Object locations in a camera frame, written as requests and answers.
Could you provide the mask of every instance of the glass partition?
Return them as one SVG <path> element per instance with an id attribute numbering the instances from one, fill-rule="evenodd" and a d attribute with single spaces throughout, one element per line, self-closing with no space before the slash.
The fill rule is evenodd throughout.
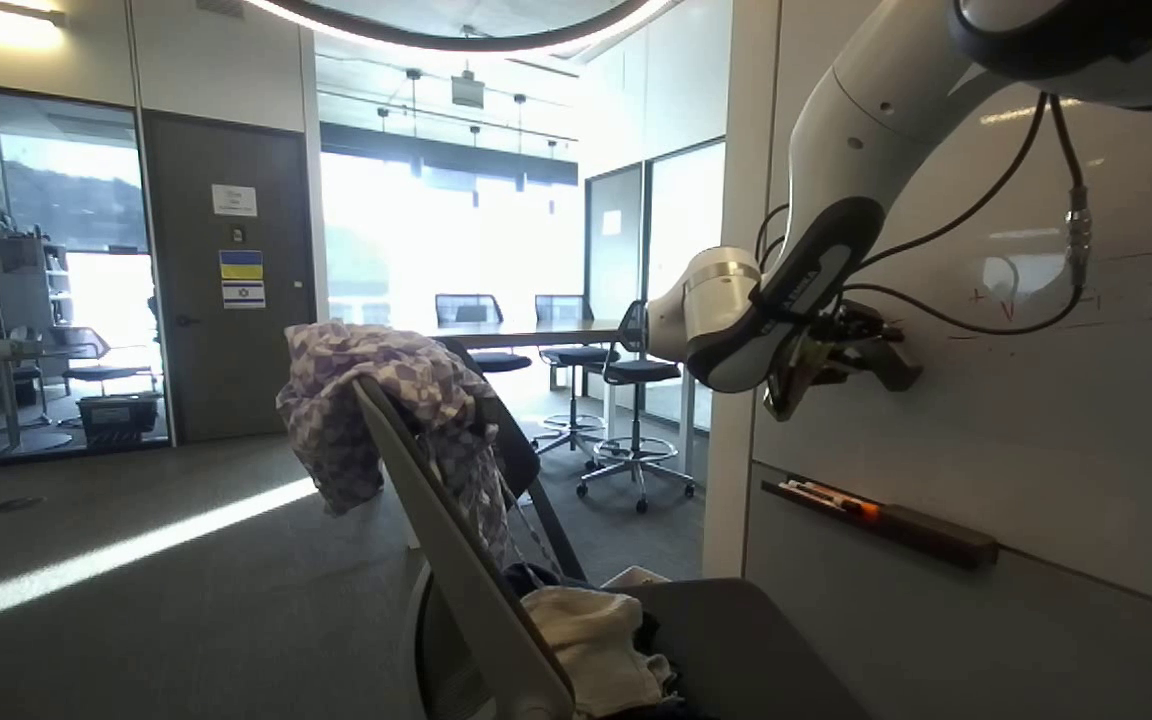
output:
<path id="1" fill-rule="evenodd" d="M 726 242 L 726 144 L 651 164 L 647 295 L 666 295 L 701 246 Z M 647 386 L 647 412 L 680 418 L 680 390 Z M 695 384 L 695 427 L 713 424 L 713 397 Z"/>
<path id="2" fill-rule="evenodd" d="M 643 295 L 647 267 L 647 172 L 641 164 L 588 180 L 588 304 L 595 318 L 620 318 Z"/>
<path id="3" fill-rule="evenodd" d="M 0 93 L 0 461 L 169 439 L 137 123 Z"/>

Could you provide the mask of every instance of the circular ceiling fixture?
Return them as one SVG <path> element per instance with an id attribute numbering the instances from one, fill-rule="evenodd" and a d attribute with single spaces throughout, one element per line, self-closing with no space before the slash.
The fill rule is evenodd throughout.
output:
<path id="1" fill-rule="evenodd" d="M 462 27 L 462 35 L 399 27 L 399 24 L 384 24 L 384 20 L 328 7 L 318 0 L 248 0 L 248 2 L 281 20 L 294 20 L 300 27 L 328 30 L 328 35 L 356 39 L 356 42 L 462 50 L 462 56 L 521 56 L 521 50 L 566 50 L 566 49 L 592 49 L 592 42 L 618 39 L 626 30 L 643 27 L 647 20 L 655 20 L 680 0 L 620 0 L 583 20 L 569 20 L 561 27 L 540 27 L 540 30 L 518 30 L 518 35 L 492 35 L 473 24 L 466 24 L 473 30 Z"/>

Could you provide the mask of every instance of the desk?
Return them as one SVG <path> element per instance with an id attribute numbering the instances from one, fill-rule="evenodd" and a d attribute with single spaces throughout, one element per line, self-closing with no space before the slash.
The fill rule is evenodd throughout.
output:
<path id="1" fill-rule="evenodd" d="M 433 327 L 423 331 L 458 352 L 470 346 L 545 346 L 545 342 L 618 342 L 620 324 L 499 324 L 499 327 Z M 680 364 L 680 472 L 691 476 L 695 379 Z"/>

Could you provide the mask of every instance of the bar stool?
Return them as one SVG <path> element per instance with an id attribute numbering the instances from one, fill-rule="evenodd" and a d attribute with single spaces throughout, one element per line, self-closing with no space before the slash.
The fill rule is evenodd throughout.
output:
<path id="1" fill-rule="evenodd" d="M 643 304 L 641 300 L 626 312 L 620 335 L 626 335 L 626 327 L 637 327 L 637 324 L 643 324 Z M 662 461 L 669 461 L 673 451 L 647 451 L 643 447 L 647 384 L 676 379 L 676 374 L 680 374 L 676 364 L 651 359 L 643 346 L 637 354 L 612 359 L 603 366 L 610 390 L 618 390 L 620 384 L 633 386 L 630 447 L 612 447 L 610 463 L 588 468 L 578 480 L 578 496 L 588 496 L 588 482 L 620 476 L 620 472 L 630 472 L 630 480 L 641 488 L 641 496 L 633 505 L 637 513 L 647 513 L 643 476 L 662 476 L 662 480 L 683 482 L 683 496 L 695 496 L 695 480 L 691 476 L 662 468 Z"/>
<path id="2" fill-rule="evenodd" d="M 588 324 L 592 307 L 583 304 L 581 291 L 540 291 L 538 295 L 538 324 Z M 581 424 L 581 397 L 583 397 L 583 379 L 588 373 L 600 373 L 603 364 L 618 359 L 618 346 L 610 342 L 569 342 L 569 346 L 545 346 L 540 352 L 550 359 L 550 374 L 569 373 L 569 418 L 550 430 L 550 435 L 533 435 L 538 451 L 553 451 L 553 447 L 581 447 L 588 439 L 600 439 L 600 430 L 592 424 Z"/>
<path id="3" fill-rule="evenodd" d="M 436 327 L 499 327 L 503 324 L 503 312 L 492 291 L 436 291 L 433 312 L 436 312 Z M 466 354 L 485 374 L 533 366 L 533 354 L 523 352 L 473 346 Z"/>

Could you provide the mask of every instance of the black chair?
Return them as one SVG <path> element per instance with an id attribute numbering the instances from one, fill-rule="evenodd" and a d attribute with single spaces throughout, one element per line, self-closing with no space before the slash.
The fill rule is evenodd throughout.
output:
<path id="1" fill-rule="evenodd" d="M 643 331 L 643 300 L 630 304 L 626 318 L 620 318 L 620 340 L 626 335 L 641 335 Z M 603 390 L 610 390 L 610 405 L 618 397 L 618 386 L 633 386 L 633 405 L 630 405 L 630 445 L 620 439 L 610 439 L 610 461 L 600 468 L 588 468 L 581 480 L 578 480 L 578 496 L 588 496 L 588 482 L 595 480 L 612 480 L 620 472 L 630 472 L 630 480 L 641 488 L 637 496 L 637 513 L 647 513 L 647 476 L 662 476 L 662 480 L 673 480 L 673 482 L 683 482 L 683 496 L 695 496 L 695 480 L 676 472 L 676 468 L 666 468 L 666 461 L 673 461 L 676 451 L 666 445 L 666 451 L 647 451 L 643 447 L 643 412 L 647 412 L 647 384 L 662 384 L 662 379 L 676 379 L 680 366 L 669 364 L 669 359 L 651 359 L 643 352 L 643 342 L 633 342 L 641 352 L 633 354 L 620 354 L 612 364 L 603 364 Z"/>
<path id="2" fill-rule="evenodd" d="M 436 291 L 433 295 L 436 327 L 499 327 L 503 312 L 492 291 Z M 521 352 L 466 352 L 478 373 L 518 373 L 533 366 L 533 354 Z"/>
<path id="3" fill-rule="evenodd" d="M 418 688 L 433 720 L 557 716 L 578 690 L 518 591 L 466 524 L 418 427 L 379 384 L 356 379 L 359 417 L 428 558 L 414 616 Z M 538 476 L 511 476 L 550 509 Z M 717 720 L 860 720 L 866 708 L 817 647 L 750 581 L 676 581 L 633 586 L 651 616 L 655 647 L 680 672 L 695 716 Z"/>
<path id="4" fill-rule="evenodd" d="M 592 307 L 581 291 L 540 291 L 538 295 L 538 327 L 557 327 L 557 324 L 588 324 Z M 588 373 L 603 366 L 610 359 L 618 359 L 618 346 L 610 342 L 566 342 L 566 346 L 545 346 L 540 352 L 550 359 L 550 386 L 557 386 L 557 373 L 569 373 L 569 418 L 550 430 L 550 435 L 533 435 L 538 451 L 553 451 L 553 447 L 581 447 L 588 439 L 600 439 L 595 424 L 581 424 L 581 397 L 588 386 Z"/>

